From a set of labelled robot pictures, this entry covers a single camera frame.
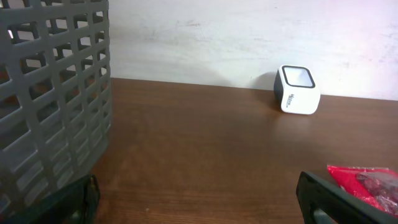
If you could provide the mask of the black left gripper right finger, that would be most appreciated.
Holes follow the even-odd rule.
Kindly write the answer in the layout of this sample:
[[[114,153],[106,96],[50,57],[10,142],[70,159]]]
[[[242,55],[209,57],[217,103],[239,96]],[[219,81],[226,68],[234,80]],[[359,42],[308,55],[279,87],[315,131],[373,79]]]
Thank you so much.
[[[305,224],[397,224],[397,217],[369,205],[311,172],[301,172],[296,196]]]

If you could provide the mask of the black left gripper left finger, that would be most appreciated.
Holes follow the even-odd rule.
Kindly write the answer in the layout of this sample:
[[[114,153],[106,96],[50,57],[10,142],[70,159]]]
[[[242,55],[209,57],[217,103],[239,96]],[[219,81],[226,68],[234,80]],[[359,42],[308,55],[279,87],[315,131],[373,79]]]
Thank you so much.
[[[27,208],[3,218],[1,224],[93,224],[100,203],[98,179],[87,174]]]

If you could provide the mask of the red Hacks candy bag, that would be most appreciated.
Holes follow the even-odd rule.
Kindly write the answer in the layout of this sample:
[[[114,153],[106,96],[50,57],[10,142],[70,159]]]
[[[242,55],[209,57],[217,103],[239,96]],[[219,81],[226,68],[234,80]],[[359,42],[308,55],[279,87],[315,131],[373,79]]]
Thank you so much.
[[[327,166],[341,189],[356,198],[397,216],[397,173],[380,167]]]

